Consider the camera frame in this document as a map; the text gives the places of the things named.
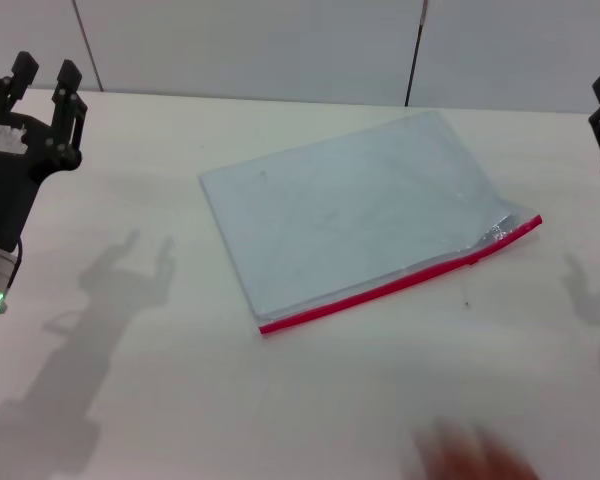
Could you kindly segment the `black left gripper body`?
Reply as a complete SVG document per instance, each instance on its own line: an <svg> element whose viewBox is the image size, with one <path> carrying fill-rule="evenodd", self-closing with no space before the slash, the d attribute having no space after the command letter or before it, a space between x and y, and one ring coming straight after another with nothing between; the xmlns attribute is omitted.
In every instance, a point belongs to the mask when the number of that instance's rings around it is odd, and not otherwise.
<svg viewBox="0 0 600 480"><path fill-rule="evenodd" d="M24 131L26 151L0 151L0 249L14 249L42 183L82 162L83 119L75 117L47 125L28 115L0 115L0 125Z"/></svg>

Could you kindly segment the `bare human hand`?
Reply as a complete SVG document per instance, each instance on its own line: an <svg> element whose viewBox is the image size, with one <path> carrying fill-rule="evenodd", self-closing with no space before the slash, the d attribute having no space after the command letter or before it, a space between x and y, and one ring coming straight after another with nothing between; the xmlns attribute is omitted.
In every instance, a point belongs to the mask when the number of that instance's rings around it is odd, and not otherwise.
<svg viewBox="0 0 600 480"><path fill-rule="evenodd" d="M530 461L495 432L481 426L437 421L412 436L418 461L405 479L539 480Z"/></svg>

